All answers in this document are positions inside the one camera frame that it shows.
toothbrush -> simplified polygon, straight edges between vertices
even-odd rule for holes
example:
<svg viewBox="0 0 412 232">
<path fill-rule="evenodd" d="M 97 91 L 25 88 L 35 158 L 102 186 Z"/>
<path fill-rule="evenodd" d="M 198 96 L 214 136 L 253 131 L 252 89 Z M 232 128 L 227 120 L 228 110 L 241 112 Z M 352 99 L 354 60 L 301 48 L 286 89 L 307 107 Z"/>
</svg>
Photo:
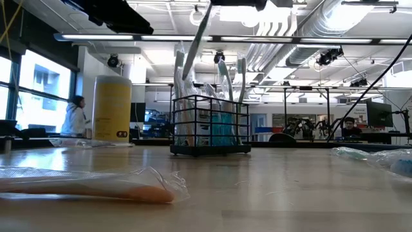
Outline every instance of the toothbrush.
<svg viewBox="0 0 412 232">
<path fill-rule="evenodd" d="M 218 99 L 218 94 L 214 91 L 213 87 L 211 86 L 211 84 L 209 83 L 205 83 L 205 91 L 207 94 L 209 94 L 210 96 Z"/>
<path fill-rule="evenodd" d="M 180 78 L 179 74 L 182 73 L 182 72 L 179 72 L 179 67 L 183 66 L 184 59 L 185 59 L 185 54 L 183 52 L 177 51 L 176 60 L 174 62 L 174 94 L 175 94 L 176 98 L 179 98 L 179 97 L 182 96 L 182 88 L 183 87 L 182 87 L 181 83 L 182 83 L 182 81 L 184 82 L 184 80 L 182 80 L 182 79 L 179 80 L 179 78 Z M 189 108 L 187 106 L 187 101 L 186 100 L 182 100 L 182 102 L 183 102 L 183 104 L 182 104 L 183 109 Z M 182 118 L 183 118 L 184 122 L 189 122 L 190 121 L 189 120 L 189 118 L 190 118 L 189 117 L 189 112 L 188 111 L 183 111 L 182 112 Z M 191 133 L 192 124 L 186 124 L 186 125 L 179 124 L 179 125 L 177 125 L 177 127 L 180 128 L 180 129 L 185 128 L 186 135 L 191 135 L 192 134 Z M 186 139 L 187 139 L 187 143 L 188 143 L 189 146 L 194 146 L 194 138 L 193 137 L 187 137 Z"/>
<path fill-rule="evenodd" d="M 240 90 L 240 96 L 239 96 L 239 103 L 243 102 L 243 97 L 245 96 L 245 88 L 246 88 L 246 59 L 242 58 L 240 62 L 240 67 L 238 64 L 238 73 L 242 72 L 242 88 Z M 238 113 L 241 113 L 242 111 L 242 105 L 238 104 Z M 238 126 L 238 135 L 240 135 L 240 127 Z M 242 144 L 242 140 L 240 137 L 238 137 L 238 144 Z"/>
<path fill-rule="evenodd" d="M 19 177 L 3 178 L 0 183 L 3 193 L 84 195 L 151 203 L 168 203 L 174 199 L 166 189 L 112 178 Z"/>
<path fill-rule="evenodd" d="M 218 63 L 218 68 L 221 75 L 224 75 L 227 80 L 227 84 L 229 86 L 229 100 L 233 101 L 232 79 L 230 79 L 229 71 L 227 70 L 227 66 L 224 60 L 220 59 Z"/>
<path fill-rule="evenodd" d="M 186 80 L 188 74 L 190 73 L 190 70 L 192 69 L 193 61 L 196 58 L 196 54 L 198 53 L 200 43 L 201 43 L 201 39 L 203 37 L 203 33 L 205 32 L 206 27 L 207 27 L 207 23 L 209 22 L 209 16 L 211 14 L 212 7 L 213 7 L 213 5 L 209 4 L 209 7 L 207 8 L 207 11 L 205 13 L 205 16 L 201 20 L 201 23 L 199 25 L 199 29 L 196 32 L 196 35 L 194 36 L 193 42 L 192 42 L 191 47 L 189 49 L 189 53 L 187 54 L 187 59 L 186 59 L 185 66 L 183 67 L 183 76 L 182 76 L 183 80 Z"/>
</svg>

computer monitor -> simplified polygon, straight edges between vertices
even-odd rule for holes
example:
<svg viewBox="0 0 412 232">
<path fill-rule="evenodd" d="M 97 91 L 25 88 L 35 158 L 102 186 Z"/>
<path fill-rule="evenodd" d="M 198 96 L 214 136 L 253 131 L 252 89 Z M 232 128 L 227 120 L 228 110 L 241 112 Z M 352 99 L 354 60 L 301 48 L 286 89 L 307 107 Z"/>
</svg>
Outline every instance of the computer monitor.
<svg viewBox="0 0 412 232">
<path fill-rule="evenodd" d="M 146 103 L 131 103 L 130 121 L 144 122 L 144 114 L 146 111 Z"/>
<path fill-rule="evenodd" d="M 369 126 L 393 127 L 392 106 L 377 102 L 367 102 L 366 111 L 368 113 Z"/>
</svg>

person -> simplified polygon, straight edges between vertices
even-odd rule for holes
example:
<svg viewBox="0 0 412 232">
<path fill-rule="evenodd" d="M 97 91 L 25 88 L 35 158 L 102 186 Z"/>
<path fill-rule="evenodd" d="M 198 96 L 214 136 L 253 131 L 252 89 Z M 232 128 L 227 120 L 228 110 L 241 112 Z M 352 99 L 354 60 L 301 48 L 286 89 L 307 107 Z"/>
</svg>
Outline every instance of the person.
<svg viewBox="0 0 412 232">
<path fill-rule="evenodd" d="M 86 116 L 83 108 L 86 106 L 84 97 L 74 96 L 66 108 L 66 118 L 62 125 L 61 135 L 69 137 L 84 137 L 86 131 Z"/>
<path fill-rule="evenodd" d="M 362 130 L 355 126 L 355 119 L 353 117 L 345 118 L 345 128 L 342 130 L 343 137 L 359 136 Z"/>
</svg>

wooden table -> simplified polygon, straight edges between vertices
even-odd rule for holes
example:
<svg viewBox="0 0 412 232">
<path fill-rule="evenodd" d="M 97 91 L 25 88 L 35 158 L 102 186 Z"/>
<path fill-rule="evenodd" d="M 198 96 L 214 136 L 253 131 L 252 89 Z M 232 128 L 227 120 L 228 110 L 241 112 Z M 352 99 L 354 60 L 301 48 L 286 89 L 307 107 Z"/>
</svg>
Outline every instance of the wooden table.
<svg viewBox="0 0 412 232">
<path fill-rule="evenodd" d="M 180 171 L 191 198 L 173 205 L 1 195 L 0 231 L 412 231 L 412 183 L 329 150 L 254 148 L 250 155 L 170 156 L 168 147 L 43 149 L 1 165 L 77 171 Z"/>
</svg>

window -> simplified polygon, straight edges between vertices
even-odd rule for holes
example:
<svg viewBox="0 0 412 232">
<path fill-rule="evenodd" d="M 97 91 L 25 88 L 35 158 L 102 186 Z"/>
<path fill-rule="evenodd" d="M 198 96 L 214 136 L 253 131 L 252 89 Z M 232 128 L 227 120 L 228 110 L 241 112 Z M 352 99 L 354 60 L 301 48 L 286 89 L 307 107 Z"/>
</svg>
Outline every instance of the window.
<svg viewBox="0 0 412 232">
<path fill-rule="evenodd" d="M 60 133 L 66 115 L 65 101 L 19 93 L 21 104 L 17 104 L 17 129 L 45 128 L 48 133 Z"/>
<path fill-rule="evenodd" d="M 12 62 L 8 59 L 0 57 L 0 81 L 9 83 L 10 73 L 12 71 Z"/>
<path fill-rule="evenodd" d="M 19 85 L 31 90 L 69 98 L 71 71 L 27 50 L 21 57 Z"/>
<path fill-rule="evenodd" d="M 0 120 L 6 119 L 8 88 L 0 87 Z"/>
<path fill-rule="evenodd" d="M 70 79 L 71 70 L 27 50 L 21 57 L 16 128 L 44 128 L 48 133 L 60 133 L 70 96 Z"/>
</svg>

